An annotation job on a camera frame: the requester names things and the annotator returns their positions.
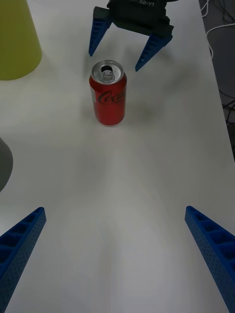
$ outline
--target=can lid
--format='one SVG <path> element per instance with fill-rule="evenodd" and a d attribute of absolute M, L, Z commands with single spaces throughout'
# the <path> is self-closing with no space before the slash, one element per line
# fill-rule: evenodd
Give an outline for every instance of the can lid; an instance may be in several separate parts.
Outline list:
<path fill-rule="evenodd" d="M 112 60 L 104 60 L 96 63 L 92 68 L 92 77 L 104 85 L 118 82 L 124 75 L 121 65 Z"/>

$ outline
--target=yellow cone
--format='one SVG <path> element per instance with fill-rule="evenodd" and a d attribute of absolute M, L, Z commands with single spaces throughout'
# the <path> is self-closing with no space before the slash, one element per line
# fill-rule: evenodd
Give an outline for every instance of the yellow cone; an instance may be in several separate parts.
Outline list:
<path fill-rule="evenodd" d="M 26 0 L 0 0 L 0 80 L 33 71 L 42 50 Z"/>

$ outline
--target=white table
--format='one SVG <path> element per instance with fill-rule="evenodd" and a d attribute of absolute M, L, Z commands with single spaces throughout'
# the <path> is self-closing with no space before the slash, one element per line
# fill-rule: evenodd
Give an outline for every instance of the white table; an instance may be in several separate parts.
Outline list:
<path fill-rule="evenodd" d="M 197 0 L 167 6 L 173 40 L 138 73 L 147 37 L 111 26 L 88 56 L 93 7 L 31 0 L 44 51 L 0 82 L 0 135 L 14 168 L 0 233 L 38 206 L 47 223 L 7 313 L 224 313 L 184 222 L 193 205 L 235 234 L 235 166 Z M 101 59 L 128 77 L 126 117 L 94 118 Z"/>

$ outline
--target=floor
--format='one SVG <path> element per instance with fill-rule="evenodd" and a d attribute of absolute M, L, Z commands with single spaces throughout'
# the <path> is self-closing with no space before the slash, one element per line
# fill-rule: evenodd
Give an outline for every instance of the floor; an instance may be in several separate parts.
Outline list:
<path fill-rule="evenodd" d="M 206 1 L 199 0 L 199 3 L 200 7 L 203 7 Z M 220 3 L 229 12 L 230 16 L 224 10 L 218 9 L 220 7 Z M 202 15 L 204 15 L 205 13 L 206 7 L 202 11 Z M 206 32 L 211 28 L 219 25 L 235 23 L 235 0 L 209 0 L 208 14 L 203 18 L 203 22 Z M 208 34 L 208 40 L 213 49 L 212 62 L 218 83 L 218 88 L 220 90 L 221 102 L 224 105 L 224 114 L 227 121 L 231 146 L 235 156 L 234 38 L 235 38 L 235 25 L 231 27 L 215 29 Z"/>

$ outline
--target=red soda can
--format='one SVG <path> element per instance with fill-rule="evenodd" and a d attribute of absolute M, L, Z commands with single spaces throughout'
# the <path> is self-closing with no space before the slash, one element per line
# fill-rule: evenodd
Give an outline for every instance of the red soda can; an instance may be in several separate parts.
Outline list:
<path fill-rule="evenodd" d="M 96 63 L 89 82 L 97 120 L 109 126 L 120 123 L 125 115 L 127 82 L 121 65 L 111 60 Z"/>

